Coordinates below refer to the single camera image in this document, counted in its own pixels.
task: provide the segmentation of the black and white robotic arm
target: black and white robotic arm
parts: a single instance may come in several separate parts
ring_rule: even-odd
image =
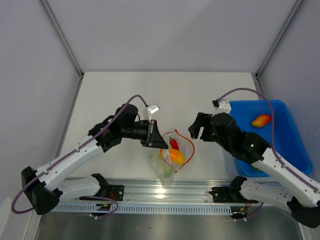
[[[158,109],[156,104],[148,106],[146,111],[149,119],[135,121],[138,109],[134,105],[128,104],[102,134],[92,139],[110,122],[114,117],[113,115],[95,125],[82,141],[64,155],[70,156],[58,163],[50,171],[47,171],[47,169],[64,156],[60,156],[37,169],[32,169],[30,166],[25,168],[21,172],[22,187],[37,176],[42,175],[24,191],[36,213],[38,215],[48,213],[59,201],[83,196],[105,197],[109,185],[99,173],[76,180],[65,179],[91,159],[120,144],[122,138],[138,139],[144,147],[167,149],[168,145],[159,133],[157,121],[151,119],[151,114],[155,109]]]
[[[227,101],[213,101],[213,106],[213,114],[197,114],[188,129],[191,137],[197,139],[203,127],[201,140],[218,143],[233,157],[266,172],[285,187],[271,187],[237,176],[228,188],[229,194],[235,200],[244,198],[277,206],[308,227],[320,225],[320,184],[279,154],[276,157],[270,144],[261,136],[241,131],[229,115],[231,106]]]

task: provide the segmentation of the gray floor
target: gray floor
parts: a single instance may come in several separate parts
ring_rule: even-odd
[[[36,240],[301,240],[298,224],[275,207],[247,222],[229,216],[114,214],[101,220],[52,212],[44,215]]]

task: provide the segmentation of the gray wall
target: gray wall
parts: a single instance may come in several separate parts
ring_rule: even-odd
[[[84,71],[258,71],[295,0],[49,0]]]
[[[284,101],[320,181],[320,1],[307,0],[262,74],[263,92]]]
[[[22,169],[54,157],[78,82],[38,1],[2,1],[0,202],[21,189]],[[17,209],[29,207],[23,196]],[[27,218],[11,214],[1,239],[19,239]]]

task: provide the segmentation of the blue plastic tray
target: blue plastic tray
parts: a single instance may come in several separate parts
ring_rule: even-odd
[[[275,115],[274,143],[277,152],[301,172],[310,174],[313,170],[312,164],[287,106],[280,100],[270,100],[270,102]],[[257,133],[271,143],[271,121],[261,128],[251,125],[251,122],[261,114],[271,116],[269,106],[264,100],[230,101],[229,103],[230,115],[242,131]],[[257,172],[249,164],[240,160],[235,160],[235,166],[238,174],[242,176],[269,177],[265,172]]]

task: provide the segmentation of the white table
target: white table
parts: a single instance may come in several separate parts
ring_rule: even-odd
[[[251,73],[222,72],[86,72],[76,100],[62,153],[71,149],[95,124],[113,115],[131,96],[140,94],[160,110],[153,115],[161,134],[174,130],[190,137],[188,127],[198,112],[212,113],[212,100],[234,88],[255,89]],[[256,100],[248,91],[237,91],[226,100]],[[143,110],[139,99],[131,102]],[[175,180],[232,180],[236,175],[232,156],[216,143],[193,140],[195,155]],[[120,145],[86,163],[71,177],[100,173],[105,178],[157,179],[148,162],[150,148],[139,140],[123,139]]]

